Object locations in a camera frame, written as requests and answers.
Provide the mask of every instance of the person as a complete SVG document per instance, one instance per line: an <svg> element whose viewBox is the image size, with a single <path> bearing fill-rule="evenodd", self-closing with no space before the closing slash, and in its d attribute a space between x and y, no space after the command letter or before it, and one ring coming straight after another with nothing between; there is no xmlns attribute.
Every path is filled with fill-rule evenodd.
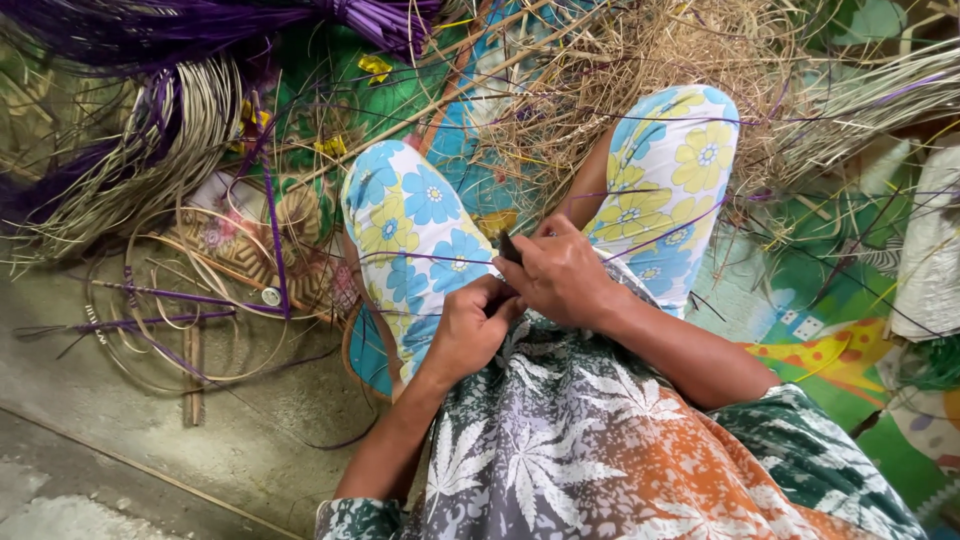
<svg viewBox="0 0 960 540"><path fill-rule="evenodd" d="M557 211L514 237L522 264L494 256L412 148L358 157L345 255L395 404L318 509L316 537L923 538L803 390L683 320L737 120L709 86L641 99ZM616 261L656 306L611 279Z"/></svg>

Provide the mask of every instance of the purple rattan bundle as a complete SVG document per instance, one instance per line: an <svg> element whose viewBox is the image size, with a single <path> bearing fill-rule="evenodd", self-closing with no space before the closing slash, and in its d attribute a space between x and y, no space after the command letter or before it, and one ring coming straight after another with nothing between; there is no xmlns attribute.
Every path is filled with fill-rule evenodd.
<svg viewBox="0 0 960 540"><path fill-rule="evenodd" d="M97 76L152 73L325 21L409 61L420 56L440 7L441 0L0 0L0 33L21 51L47 51Z"/></svg>

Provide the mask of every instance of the floral pants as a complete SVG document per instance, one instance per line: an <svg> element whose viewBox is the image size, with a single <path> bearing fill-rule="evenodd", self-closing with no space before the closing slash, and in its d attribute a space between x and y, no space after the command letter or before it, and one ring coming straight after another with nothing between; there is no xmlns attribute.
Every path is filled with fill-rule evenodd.
<svg viewBox="0 0 960 540"><path fill-rule="evenodd" d="M673 86L641 98L613 133L609 194L585 232L678 317L727 186L738 119L720 90ZM450 183L400 141L357 157L342 193L364 284L390 326L407 382L436 331L444 295L495 274L494 248Z"/></svg>

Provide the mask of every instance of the hand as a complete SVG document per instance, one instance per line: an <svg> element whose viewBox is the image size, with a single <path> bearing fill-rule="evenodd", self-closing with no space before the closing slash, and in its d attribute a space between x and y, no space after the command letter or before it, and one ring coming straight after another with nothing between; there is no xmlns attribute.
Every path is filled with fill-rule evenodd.
<svg viewBox="0 0 960 540"><path fill-rule="evenodd" d="M484 308L499 303L488 317ZM437 333L418 370L449 389L486 366L503 343L510 323L527 309L509 285L490 274L446 295Z"/></svg>
<svg viewBox="0 0 960 540"><path fill-rule="evenodd" d="M527 304L557 324L598 330L609 310L605 302L619 295L622 285L607 270L589 240L564 215L547 218L533 239L514 236L523 266L505 258L493 259Z"/></svg>

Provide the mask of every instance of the patterned shirt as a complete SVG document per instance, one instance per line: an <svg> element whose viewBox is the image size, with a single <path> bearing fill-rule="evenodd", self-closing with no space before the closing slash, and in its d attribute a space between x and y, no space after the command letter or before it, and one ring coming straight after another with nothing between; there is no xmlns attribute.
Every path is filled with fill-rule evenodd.
<svg viewBox="0 0 960 540"><path fill-rule="evenodd" d="M799 387L704 414L617 343L533 310L433 432L409 516L332 501L316 538L925 538Z"/></svg>

